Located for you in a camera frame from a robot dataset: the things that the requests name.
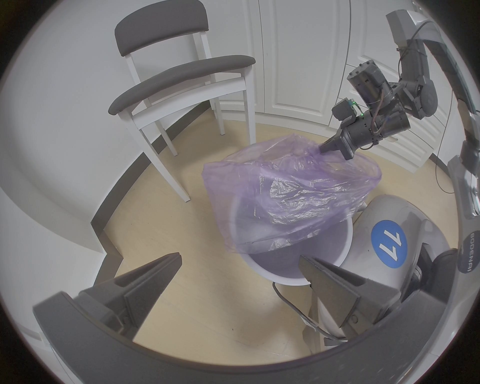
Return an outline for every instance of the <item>trash bag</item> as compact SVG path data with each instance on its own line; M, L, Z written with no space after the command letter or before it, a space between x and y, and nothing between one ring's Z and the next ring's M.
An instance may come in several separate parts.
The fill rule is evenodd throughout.
M380 182L372 159L292 134L252 144L202 172L229 252L273 251L351 217Z

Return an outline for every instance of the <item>chair backrest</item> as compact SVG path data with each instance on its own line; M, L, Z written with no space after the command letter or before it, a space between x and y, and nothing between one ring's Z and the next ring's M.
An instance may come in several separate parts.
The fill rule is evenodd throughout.
M147 5L115 27L122 56L172 37L208 31L207 13L199 0L165 0Z

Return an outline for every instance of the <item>gray baseboard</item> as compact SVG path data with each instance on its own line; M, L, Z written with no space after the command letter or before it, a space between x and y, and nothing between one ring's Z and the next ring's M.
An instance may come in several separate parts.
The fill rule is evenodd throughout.
M180 132L182 132L197 117L199 117L209 108L210 102L204 101L193 108L190 112L186 113L168 129L168 136L170 139L173 140L175 137L177 137ZM152 146L158 153L160 153L160 151L167 147L167 144L165 143L163 137L160 136L152 143ZM104 232L104 229L122 199L149 165L150 160L144 153L138 156L138 158L132 163L132 165L128 167L125 173L115 183L112 190L108 193L107 197L100 205L94 218L92 219L92 228L98 236L103 248L107 252L100 270L98 271L95 284L114 278L118 268L120 267L123 257L117 248L115 248L115 246L112 244L107 234Z
M446 166L446 164L440 160L437 155L435 153L432 153L429 157L429 159L431 161L433 161L438 168L440 168L444 173L445 175L447 175L448 177L450 177L450 175L448 174L448 167Z

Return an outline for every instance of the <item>chair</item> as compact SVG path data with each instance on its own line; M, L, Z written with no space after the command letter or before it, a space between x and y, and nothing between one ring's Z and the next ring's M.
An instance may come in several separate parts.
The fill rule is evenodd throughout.
M142 128L156 123L173 155L177 154L167 133L158 121L171 113L210 100L215 106L215 115L220 134L225 134L219 97L243 91L245 118L250 144L255 143L255 99L250 56L231 55L214 57L210 54L206 31L208 20L205 7L198 0L165 0L143 7L125 17L115 28L115 38L120 55L127 60L136 83L117 97L108 112L118 115L127 130L150 159L155 168L167 180L184 201L190 197L160 161ZM156 42L172 37L198 34L197 53L199 60L169 68L143 82L135 69L131 53ZM240 77L216 82L215 73L233 72ZM156 95L160 101L151 104L149 97ZM145 109L132 114L140 104Z

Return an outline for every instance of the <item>beige floor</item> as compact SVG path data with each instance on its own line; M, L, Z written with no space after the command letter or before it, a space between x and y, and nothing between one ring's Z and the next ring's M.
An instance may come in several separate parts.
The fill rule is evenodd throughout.
M211 110L178 138L177 157L165 150L165 166L192 200L184 203L150 166L127 193L110 219L106 232L124 257L119 274L171 252L180 252L183 266L162 294L135 342L183 359L215 364L265 364L310 354L302 340L304 324L272 290L271 283L253 272L236 254L225 251L203 185L203 164L218 161L247 145L245 124L225 121L218 134ZM257 141L303 134L257 125ZM457 221L453 195L435 182L431 161L412 174L367 153L380 165L383 178L369 200L383 193L401 196L420 208L456 247ZM451 191L449 178L439 182ZM281 292L308 312L309 287L281 287Z

